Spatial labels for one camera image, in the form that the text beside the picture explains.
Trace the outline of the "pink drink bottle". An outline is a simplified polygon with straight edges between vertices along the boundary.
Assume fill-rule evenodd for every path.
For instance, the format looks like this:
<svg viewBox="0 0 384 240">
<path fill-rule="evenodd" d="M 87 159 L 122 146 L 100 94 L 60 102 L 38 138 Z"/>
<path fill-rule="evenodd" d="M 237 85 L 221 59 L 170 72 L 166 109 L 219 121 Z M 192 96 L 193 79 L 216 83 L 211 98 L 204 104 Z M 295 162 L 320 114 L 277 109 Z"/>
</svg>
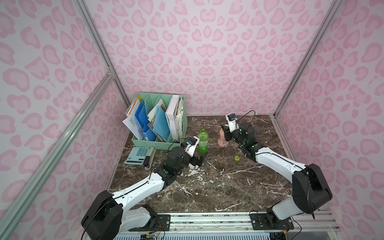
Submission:
<svg viewBox="0 0 384 240">
<path fill-rule="evenodd" d="M 228 146 L 228 144 L 229 144 L 229 142 L 226 141 L 225 133 L 224 133 L 223 129 L 220 129 L 220 131 L 219 131 L 219 138 L 218 138 L 218 145 L 219 145 L 219 147 L 225 148 L 225 147 Z"/>
</svg>

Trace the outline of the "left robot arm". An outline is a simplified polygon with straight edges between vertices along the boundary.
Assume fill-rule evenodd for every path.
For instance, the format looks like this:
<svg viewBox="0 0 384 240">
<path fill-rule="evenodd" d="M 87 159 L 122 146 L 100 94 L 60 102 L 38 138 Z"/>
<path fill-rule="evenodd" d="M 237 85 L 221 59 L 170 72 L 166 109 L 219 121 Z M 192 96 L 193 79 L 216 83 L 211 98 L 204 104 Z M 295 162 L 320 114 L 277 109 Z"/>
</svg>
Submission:
<svg viewBox="0 0 384 240">
<path fill-rule="evenodd" d="M 84 234 L 91 240 L 112 240 L 120 232 L 159 228 L 158 214 L 149 205 L 133 207 L 170 186 L 189 165 L 201 167 L 206 156 L 196 157 L 191 146 L 175 147 L 148 177 L 121 191 L 102 191 L 81 221 Z"/>
</svg>

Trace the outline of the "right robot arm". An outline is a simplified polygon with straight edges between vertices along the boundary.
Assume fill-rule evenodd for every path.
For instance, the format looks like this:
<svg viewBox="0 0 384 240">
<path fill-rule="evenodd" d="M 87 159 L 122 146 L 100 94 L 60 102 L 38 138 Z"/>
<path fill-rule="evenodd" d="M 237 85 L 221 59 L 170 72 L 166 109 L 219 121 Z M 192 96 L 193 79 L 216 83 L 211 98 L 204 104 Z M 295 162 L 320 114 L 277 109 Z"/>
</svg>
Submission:
<svg viewBox="0 0 384 240">
<path fill-rule="evenodd" d="M 292 195 L 267 209 L 266 221 L 270 226 L 296 215 L 314 215 L 332 200 L 333 194 L 318 165 L 298 163 L 265 147 L 256 141 L 256 132 L 250 123 L 228 121 L 222 129 L 226 141 L 235 141 L 245 157 L 272 169 L 292 184 Z"/>
</svg>

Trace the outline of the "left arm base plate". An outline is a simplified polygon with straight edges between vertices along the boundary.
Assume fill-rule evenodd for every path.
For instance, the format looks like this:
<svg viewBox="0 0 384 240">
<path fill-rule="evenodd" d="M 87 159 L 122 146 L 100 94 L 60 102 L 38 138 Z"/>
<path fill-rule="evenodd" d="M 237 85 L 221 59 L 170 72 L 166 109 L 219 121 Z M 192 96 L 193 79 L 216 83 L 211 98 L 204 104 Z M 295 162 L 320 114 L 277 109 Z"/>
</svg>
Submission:
<svg viewBox="0 0 384 240">
<path fill-rule="evenodd" d="M 151 216 L 149 221 L 143 227 L 136 227 L 129 229 L 129 232 L 153 232 L 157 229 L 164 231 L 170 230 L 171 216 L 170 215 L 156 215 Z"/>
</svg>

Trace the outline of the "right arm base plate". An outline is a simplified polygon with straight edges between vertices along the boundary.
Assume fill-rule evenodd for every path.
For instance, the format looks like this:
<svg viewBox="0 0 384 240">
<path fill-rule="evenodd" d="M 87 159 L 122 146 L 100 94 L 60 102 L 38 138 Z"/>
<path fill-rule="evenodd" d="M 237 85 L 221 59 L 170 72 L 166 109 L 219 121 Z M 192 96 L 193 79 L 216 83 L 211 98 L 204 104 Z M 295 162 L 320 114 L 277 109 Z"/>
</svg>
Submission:
<svg viewBox="0 0 384 240">
<path fill-rule="evenodd" d="M 273 213 L 250 212 L 249 217 L 253 230 L 284 230 L 288 232 L 295 229 L 291 218 L 280 220 Z"/>
</svg>

